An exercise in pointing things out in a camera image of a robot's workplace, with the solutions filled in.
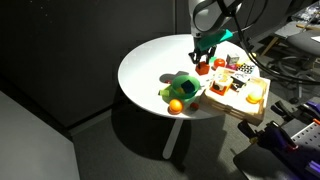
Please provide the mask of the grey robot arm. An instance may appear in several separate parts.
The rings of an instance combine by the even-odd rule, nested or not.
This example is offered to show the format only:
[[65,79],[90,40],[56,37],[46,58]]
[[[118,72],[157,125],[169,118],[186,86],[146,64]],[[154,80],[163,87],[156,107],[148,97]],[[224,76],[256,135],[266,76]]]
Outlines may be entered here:
[[190,29],[194,50],[189,57],[196,65],[203,56],[206,63],[215,53],[218,44],[233,37],[225,25],[240,10],[243,0],[189,0]]

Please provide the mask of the teal black gripper body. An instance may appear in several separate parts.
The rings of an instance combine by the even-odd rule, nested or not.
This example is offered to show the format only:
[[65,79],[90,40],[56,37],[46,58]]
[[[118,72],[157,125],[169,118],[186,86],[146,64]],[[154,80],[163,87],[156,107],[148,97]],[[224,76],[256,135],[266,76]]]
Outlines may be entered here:
[[233,33],[228,29],[218,30],[214,34],[203,36],[194,39],[194,50],[189,53],[189,56],[202,56],[207,54],[209,49],[215,45],[229,40],[233,37]]

